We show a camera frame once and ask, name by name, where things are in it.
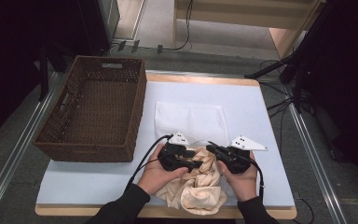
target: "black sleeve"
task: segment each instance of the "black sleeve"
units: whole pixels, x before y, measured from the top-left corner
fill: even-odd
[[[238,207],[246,224],[279,223],[267,213],[260,197],[255,197],[241,203],[238,202]]]
[[[149,201],[150,196],[143,189],[132,184],[119,199],[104,205],[86,224],[132,223]]]

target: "table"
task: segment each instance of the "table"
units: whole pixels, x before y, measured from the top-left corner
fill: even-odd
[[[190,0],[175,0],[176,20],[186,19]],[[308,30],[325,0],[196,0],[191,20],[268,27],[281,58],[291,53],[301,33]]]
[[[265,179],[264,204],[268,213],[277,219],[296,217],[293,196],[257,81],[201,77],[209,76],[205,74],[146,73],[144,114],[133,162],[50,161],[36,201],[35,211],[38,215],[93,216],[103,204],[118,198],[139,161],[157,139],[154,132],[156,101],[172,101],[221,105],[231,139],[241,133],[268,147],[268,151],[255,151],[255,158]],[[241,101],[241,104],[234,104],[237,101]],[[168,208],[165,202],[152,196],[139,217],[242,218],[236,206],[237,200],[230,190],[226,189],[227,202],[215,215],[201,217],[185,210]]]

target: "beige cloth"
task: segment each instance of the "beige cloth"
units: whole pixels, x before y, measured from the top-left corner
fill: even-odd
[[[195,215],[212,215],[219,211],[227,195],[219,186],[220,173],[214,155],[206,147],[197,147],[194,161],[203,161],[199,169],[193,169],[168,183],[156,193],[168,207],[184,208]]]

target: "brown wicker basket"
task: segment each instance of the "brown wicker basket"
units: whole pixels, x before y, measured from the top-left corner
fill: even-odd
[[[145,88],[144,60],[77,56],[34,145],[55,161],[132,161]]]

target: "person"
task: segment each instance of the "person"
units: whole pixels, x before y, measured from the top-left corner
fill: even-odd
[[[133,223],[144,205],[150,201],[150,195],[155,194],[175,178],[187,173],[186,167],[172,172],[162,168],[158,161],[158,153],[164,145],[156,147],[145,167],[139,182],[131,186],[117,200],[105,204],[99,212],[90,218],[86,224]],[[243,174],[232,174],[226,165],[218,161],[218,169],[227,178],[238,200],[238,207],[246,224],[278,223],[271,217],[263,205],[262,199],[256,195],[257,169],[251,165]]]

